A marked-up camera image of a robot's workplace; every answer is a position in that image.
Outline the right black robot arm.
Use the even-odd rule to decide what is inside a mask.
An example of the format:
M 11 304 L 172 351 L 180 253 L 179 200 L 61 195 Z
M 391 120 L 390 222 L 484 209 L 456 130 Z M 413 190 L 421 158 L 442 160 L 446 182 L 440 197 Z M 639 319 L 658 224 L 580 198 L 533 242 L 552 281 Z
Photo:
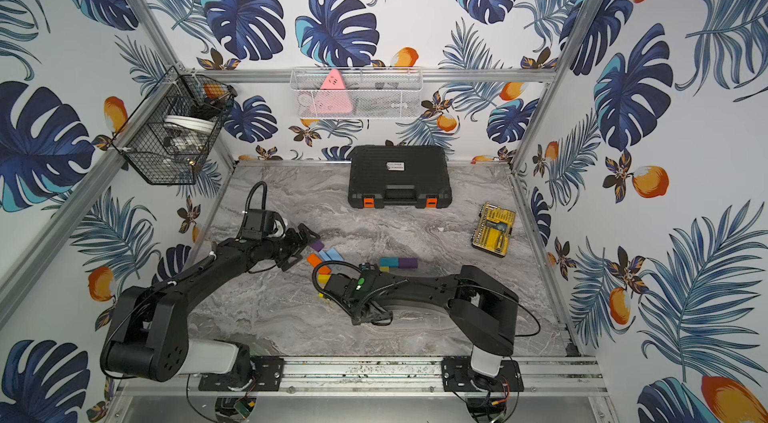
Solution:
M 352 324 L 386 326 L 393 321 L 395 307 L 438 309 L 471 342 L 474 375 L 498 378 L 502 361 L 513 355 L 519 297 L 480 268 L 464 265 L 454 274 L 424 277 L 398 276 L 370 264 L 336 264 L 357 275 L 333 273 L 325 284 L 314 281 L 313 286 Z

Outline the teal block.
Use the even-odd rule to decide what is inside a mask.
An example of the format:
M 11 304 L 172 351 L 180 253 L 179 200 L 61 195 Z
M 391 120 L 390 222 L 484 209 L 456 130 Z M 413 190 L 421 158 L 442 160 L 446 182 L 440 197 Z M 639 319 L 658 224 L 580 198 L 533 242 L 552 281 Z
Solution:
M 398 268 L 399 259 L 397 257 L 384 257 L 379 260 L 381 268 Z

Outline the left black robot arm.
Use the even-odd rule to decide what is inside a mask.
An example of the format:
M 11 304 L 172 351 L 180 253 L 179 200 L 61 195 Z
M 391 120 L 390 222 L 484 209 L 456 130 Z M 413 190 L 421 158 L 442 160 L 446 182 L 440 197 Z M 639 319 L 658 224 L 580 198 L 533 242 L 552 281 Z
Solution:
M 188 316 L 201 302 L 256 264 L 272 261 L 287 270 L 305 248 L 320 240 L 306 225 L 280 237 L 228 238 L 205 259 L 150 287 L 122 291 L 100 355 L 100 369 L 114 379 L 165 382 L 193 360 Z

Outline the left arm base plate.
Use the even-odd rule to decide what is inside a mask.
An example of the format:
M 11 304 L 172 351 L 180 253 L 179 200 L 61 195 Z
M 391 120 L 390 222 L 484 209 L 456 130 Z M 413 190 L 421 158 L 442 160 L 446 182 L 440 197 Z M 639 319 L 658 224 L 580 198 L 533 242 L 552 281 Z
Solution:
M 277 392 L 283 378 L 285 360 L 274 356 L 252 356 L 249 363 L 237 362 L 227 374 L 203 374 L 198 384 L 202 392 Z

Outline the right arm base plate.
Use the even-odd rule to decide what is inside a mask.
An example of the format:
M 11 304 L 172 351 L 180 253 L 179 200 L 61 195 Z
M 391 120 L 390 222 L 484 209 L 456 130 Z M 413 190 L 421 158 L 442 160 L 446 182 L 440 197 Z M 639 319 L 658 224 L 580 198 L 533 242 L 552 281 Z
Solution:
M 449 356 L 441 360 L 440 376 L 443 390 L 456 393 L 517 393 L 524 391 L 522 374 L 517 361 L 503 359 L 496 376 L 475 371 L 469 356 Z

